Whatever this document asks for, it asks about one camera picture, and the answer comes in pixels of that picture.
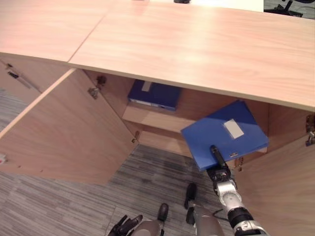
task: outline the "wooden desk top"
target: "wooden desk top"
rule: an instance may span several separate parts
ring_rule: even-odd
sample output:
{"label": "wooden desk top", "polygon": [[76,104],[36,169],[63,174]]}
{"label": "wooden desk top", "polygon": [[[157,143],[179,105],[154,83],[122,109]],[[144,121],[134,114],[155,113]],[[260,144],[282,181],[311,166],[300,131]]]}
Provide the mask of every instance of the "wooden desk top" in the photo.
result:
{"label": "wooden desk top", "polygon": [[315,110],[315,21],[187,4],[116,4],[69,61]]}
{"label": "wooden desk top", "polygon": [[1,0],[0,52],[68,61],[115,0]]}
{"label": "wooden desk top", "polygon": [[161,1],[0,1],[0,52],[315,110],[315,21]]}

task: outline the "wooden cabinet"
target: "wooden cabinet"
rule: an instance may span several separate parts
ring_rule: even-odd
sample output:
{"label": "wooden cabinet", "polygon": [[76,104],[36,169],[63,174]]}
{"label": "wooden cabinet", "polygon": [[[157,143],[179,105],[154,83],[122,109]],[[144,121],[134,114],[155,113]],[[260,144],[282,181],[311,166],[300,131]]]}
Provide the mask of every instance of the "wooden cabinet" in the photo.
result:
{"label": "wooden cabinet", "polygon": [[[314,21],[158,0],[38,2],[0,3],[0,87],[30,103],[0,133],[0,171],[104,184],[138,144],[190,156],[180,130],[244,99],[270,139],[229,163],[244,163],[245,204],[272,234],[314,233]],[[178,110],[129,103],[134,79],[182,87]]]}

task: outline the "blue binder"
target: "blue binder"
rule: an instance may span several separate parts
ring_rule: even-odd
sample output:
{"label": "blue binder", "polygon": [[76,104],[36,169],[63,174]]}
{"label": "blue binder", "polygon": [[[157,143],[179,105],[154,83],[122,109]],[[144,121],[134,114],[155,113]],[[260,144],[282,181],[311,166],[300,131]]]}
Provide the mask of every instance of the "blue binder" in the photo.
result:
{"label": "blue binder", "polygon": [[225,161],[268,146],[268,137],[243,101],[233,102],[181,132],[200,171],[217,165],[211,145],[217,146]]}

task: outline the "metal hinge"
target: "metal hinge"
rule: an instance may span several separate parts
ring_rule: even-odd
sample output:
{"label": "metal hinge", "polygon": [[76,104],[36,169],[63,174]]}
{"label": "metal hinge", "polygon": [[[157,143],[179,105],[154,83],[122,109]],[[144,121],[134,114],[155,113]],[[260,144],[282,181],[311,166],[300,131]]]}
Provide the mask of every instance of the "metal hinge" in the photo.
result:
{"label": "metal hinge", "polygon": [[134,138],[131,139],[131,142],[132,142],[133,144],[134,144],[136,141],[138,141],[139,135],[140,135],[140,132],[139,132],[139,131],[136,131],[136,133],[134,134]]}
{"label": "metal hinge", "polygon": [[99,89],[98,88],[89,88],[88,93],[92,96],[92,98],[97,99]]}
{"label": "metal hinge", "polygon": [[102,87],[106,83],[106,77],[105,76],[98,76],[97,77],[97,85],[96,88],[89,88],[88,93],[92,96],[92,98],[97,99],[98,93],[101,91]]}
{"label": "metal hinge", "polygon": [[238,165],[237,165],[238,171],[241,172],[241,171],[243,170],[242,165],[243,165],[243,163],[244,163],[244,158],[243,158],[243,157],[240,157],[240,158],[237,159],[237,161],[238,161]]}
{"label": "metal hinge", "polygon": [[0,153],[0,165],[4,164],[5,162],[7,162],[8,160],[6,159],[6,155]]}
{"label": "metal hinge", "polygon": [[305,145],[308,147],[315,144],[315,115],[309,115],[306,117],[306,133],[309,135],[309,139],[305,141]]}

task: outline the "cabinet door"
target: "cabinet door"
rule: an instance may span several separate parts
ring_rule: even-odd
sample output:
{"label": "cabinet door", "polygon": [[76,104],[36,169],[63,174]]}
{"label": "cabinet door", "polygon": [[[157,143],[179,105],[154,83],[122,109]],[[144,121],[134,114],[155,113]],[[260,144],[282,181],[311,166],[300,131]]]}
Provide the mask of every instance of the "cabinet door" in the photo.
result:
{"label": "cabinet door", "polygon": [[82,70],[70,69],[0,133],[0,171],[106,183],[137,145]]}
{"label": "cabinet door", "polygon": [[16,96],[25,103],[31,103],[40,95],[40,92],[21,80],[15,75],[9,75],[7,66],[2,63],[0,58],[0,89],[5,89],[8,93]]}
{"label": "cabinet door", "polygon": [[245,206],[273,235],[315,232],[315,145],[298,139],[244,165],[235,175]]}

